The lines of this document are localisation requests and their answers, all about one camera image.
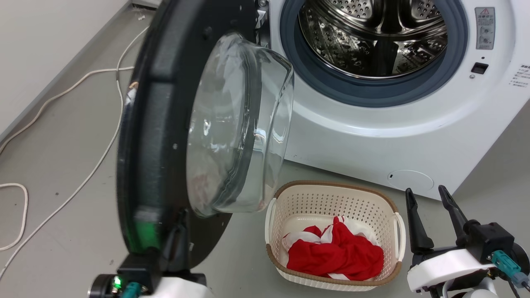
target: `gray floor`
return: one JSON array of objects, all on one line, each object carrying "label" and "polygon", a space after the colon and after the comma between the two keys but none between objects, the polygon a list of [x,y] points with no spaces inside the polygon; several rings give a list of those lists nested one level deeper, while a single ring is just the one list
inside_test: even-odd
[{"label": "gray floor", "polygon": [[[146,13],[147,18],[138,21],[139,16],[132,11],[119,16],[46,98],[70,87],[88,71],[115,67],[124,48],[152,17]],[[126,57],[124,66],[133,64],[137,50],[135,47]],[[123,88],[129,75],[122,73]],[[30,192],[24,238],[78,187],[106,148],[119,114],[113,78],[114,73],[89,78],[50,106],[35,126],[16,138],[0,156],[0,184],[19,182]],[[454,196],[468,218],[499,222],[527,249],[529,115],[527,105]],[[126,248],[117,221],[115,163],[116,146],[86,187],[21,250],[0,281],[0,297],[85,297],[97,274],[116,269]],[[405,214],[401,191],[298,164],[286,163],[280,183],[305,179],[377,189],[391,197]],[[420,198],[419,204],[435,244],[452,245],[454,232],[440,202]],[[0,246],[16,238],[22,208],[21,191],[0,189]],[[328,292],[284,280],[265,253],[264,217],[264,213],[234,215],[214,251],[194,269],[206,274],[217,297],[418,297],[410,293],[406,282],[409,252],[395,281],[366,293]],[[1,264],[13,250],[0,252]],[[512,295],[506,284],[496,283],[500,296]]]}]

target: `laundry basket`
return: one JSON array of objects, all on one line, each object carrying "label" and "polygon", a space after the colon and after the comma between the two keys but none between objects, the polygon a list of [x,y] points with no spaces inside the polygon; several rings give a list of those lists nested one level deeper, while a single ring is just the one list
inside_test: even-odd
[{"label": "laundry basket", "polygon": [[[381,273],[372,281],[343,281],[287,269],[289,255],[281,244],[290,232],[326,227],[334,216],[368,224],[384,253]],[[265,241],[270,260],[287,280],[336,291],[368,291],[393,280],[405,254],[403,219],[392,200],[376,191],[322,181],[293,181],[282,186],[267,209]]]}]

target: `cable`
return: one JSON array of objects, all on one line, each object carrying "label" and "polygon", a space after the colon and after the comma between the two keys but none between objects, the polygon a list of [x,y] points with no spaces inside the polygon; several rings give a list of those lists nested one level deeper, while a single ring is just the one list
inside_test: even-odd
[{"label": "cable", "polygon": [[22,226],[20,227],[19,236],[16,238],[15,241],[13,241],[13,243],[9,244],[8,246],[4,246],[0,248],[0,251],[10,249],[11,247],[15,246],[20,241],[20,239],[22,239],[22,235],[24,234],[24,229],[26,228],[26,216],[28,215],[28,200],[29,200],[28,190],[26,189],[26,187],[24,187],[24,185],[18,184],[18,183],[2,184],[0,185],[0,188],[9,187],[9,186],[16,186],[16,187],[22,188],[22,191],[24,192],[24,213],[22,213]]},{"label": "cable", "polygon": [[[100,69],[98,71],[92,71],[92,72],[89,72],[87,73],[85,76],[83,76],[83,78],[81,78],[81,80],[79,80],[77,83],[75,83],[72,87],[70,87],[68,90],[64,91],[63,93],[61,94],[58,94],[52,98],[50,98],[49,100],[47,100],[41,107],[41,109],[39,110],[39,112],[37,113],[37,115],[35,116],[35,118],[28,124],[26,125],[24,128],[22,128],[21,130],[19,130],[16,134],[14,134],[13,136],[11,136],[9,139],[7,139],[7,141],[4,143],[4,145],[2,145],[2,147],[0,147],[0,154],[2,153],[2,151],[4,150],[5,146],[7,145],[7,143],[9,143],[9,141],[11,141],[14,137],[16,137],[17,135],[21,134],[24,130],[26,130],[28,127],[30,127],[35,121],[37,121],[37,118],[40,116],[40,114],[42,113],[44,107],[50,103],[51,101],[63,96],[64,94],[70,92],[73,88],[77,87],[79,84],[81,84],[81,82],[83,82],[87,77],[95,74],[95,73],[101,73],[101,72],[111,72],[111,71],[116,71],[117,73],[119,71],[122,71],[122,70],[127,70],[127,69],[133,69],[133,67],[124,67],[124,68],[120,68],[120,63],[121,63],[121,60],[123,59],[123,57],[125,56],[125,54],[127,53],[127,51],[129,50],[129,48],[132,46],[132,44],[138,39],[138,37],[140,37],[146,30],[147,28],[149,27],[146,27],[142,32],[140,32],[138,35],[136,35],[136,37],[132,40],[132,42],[127,46],[127,48],[125,48],[125,51],[123,51],[123,53],[121,54],[120,56],[120,59],[118,60],[118,65],[116,68],[113,68],[113,69]],[[99,166],[101,165],[101,163],[103,162],[103,160],[105,159],[105,157],[107,156],[108,152],[110,151],[110,147],[112,146],[112,144],[114,143],[114,140],[116,139],[116,137],[118,136],[118,132],[120,130],[120,127],[121,127],[121,117],[123,115],[123,94],[121,92],[121,88],[120,88],[120,82],[119,82],[119,76],[118,74],[116,74],[116,87],[118,88],[118,93],[120,94],[120,102],[121,102],[121,105],[120,105],[120,117],[119,117],[119,120],[118,120],[118,125],[116,127],[116,131],[114,132],[114,135],[112,136],[111,140],[110,140],[110,143],[109,145],[107,146],[107,149],[105,149],[105,152],[103,152],[103,155],[101,156],[101,158],[99,159],[98,163],[96,164],[96,166],[94,167],[94,169],[92,170],[92,172],[90,172],[90,174],[88,175],[88,177],[86,177],[86,179],[81,183],[81,185],[74,191],[74,193],[68,198],[66,199],[66,201],[59,206],[59,208],[57,208],[52,214],[50,214],[50,216],[48,216],[39,226],[37,226],[37,228],[19,245],[19,247],[16,248],[16,250],[13,252],[13,254],[11,255],[11,257],[9,258],[9,260],[7,260],[7,263],[5,264],[4,268],[2,268],[2,271],[0,271],[0,281],[2,280],[2,277],[4,276],[4,273],[6,271],[6,269],[8,268],[8,266],[11,264],[11,262],[13,261],[13,259],[16,257],[16,255],[19,253],[19,251],[24,247],[24,245],[26,245],[26,243],[52,218],[54,217],[57,213],[59,213],[59,211],[61,211],[64,206],[66,206],[76,195],[77,193],[79,193],[79,191],[86,185],[86,183],[92,178],[92,176],[94,175],[94,173],[96,172],[96,170],[99,168]],[[26,203],[25,203],[25,207],[24,207],[24,211],[27,212],[27,208],[28,208],[28,195],[27,195],[27,191],[24,192],[25,196],[26,196]],[[21,234],[23,234],[24,232],[24,227],[25,227],[25,213],[24,213],[24,216],[23,216],[23,224],[22,224],[22,229],[21,229]],[[16,245],[19,241],[20,241],[20,238],[22,237],[22,235],[19,235],[19,238],[13,242],[12,244],[10,244],[9,246],[12,247],[14,245]]]},{"label": "cable", "polygon": [[[120,71],[128,71],[129,69],[133,69],[134,67],[130,66],[130,67],[123,67],[123,68],[120,68],[119,70]],[[79,86],[79,84],[81,84],[86,78],[88,78],[89,76],[93,75],[93,74],[97,74],[97,73],[104,73],[104,72],[115,72],[116,71],[116,68],[107,68],[107,69],[98,69],[97,71],[91,71],[87,74],[85,74],[81,80],[77,81],[77,83],[75,83],[72,87],[68,88],[67,90],[63,91],[62,93],[48,99],[43,105],[42,107],[40,108],[39,112],[37,113],[37,115],[35,116],[35,118],[33,118],[33,120],[31,120],[31,122],[29,122],[26,126],[24,126],[24,128],[22,128],[21,130],[19,130],[18,132],[16,132],[16,134],[12,135],[11,137],[9,137],[2,146],[0,146],[0,154],[4,151],[5,147],[7,146],[7,144],[9,142],[11,142],[12,139],[16,138],[19,134],[23,133],[26,129],[28,129],[30,126],[32,126],[35,121],[37,121],[37,119],[40,117],[40,115],[42,114],[42,111],[44,111],[44,109],[46,108],[46,106],[51,103],[52,101],[60,98],[61,96],[65,95],[66,93],[72,91],[74,88],[76,88],[77,86]]]},{"label": "cable", "polygon": [[447,291],[449,291],[449,289],[451,288],[451,286],[453,285],[454,282],[455,282],[454,279],[450,279],[450,280],[448,280],[448,281],[446,281],[446,282],[444,283],[444,286],[441,288],[441,293],[442,293],[441,296],[442,296],[442,297],[449,297],[449,296],[447,295]]},{"label": "cable", "polygon": [[515,298],[521,298],[519,293],[517,293],[517,289],[515,288],[514,284],[511,281],[508,281],[508,284],[510,285],[511,291],[514,293]]},{"label": "cable", "polygon": [[526,282],[522,282],[521,284],[523,285],[523,287],[525,287],[527,291],[530,292],[530,286]]}]

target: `red and white striped cloth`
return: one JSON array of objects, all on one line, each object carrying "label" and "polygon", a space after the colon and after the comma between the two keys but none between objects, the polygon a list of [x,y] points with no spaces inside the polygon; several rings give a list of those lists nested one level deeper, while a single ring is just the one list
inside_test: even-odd
[{"label": "red and white striped cloth", "polygon": [[383,249],[365,223],[333,218],[323,232],[316,226],[288,233],[282,240],[289,253],[287,268],[317,276],[366,281],[383,269]]}]

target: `white wall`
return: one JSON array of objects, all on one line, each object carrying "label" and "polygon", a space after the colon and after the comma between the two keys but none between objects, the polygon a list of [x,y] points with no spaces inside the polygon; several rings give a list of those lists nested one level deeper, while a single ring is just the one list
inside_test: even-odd
[{"label": "white wall", "polygon": [[0,2],[0,141],[39,93],[127,2]]}]

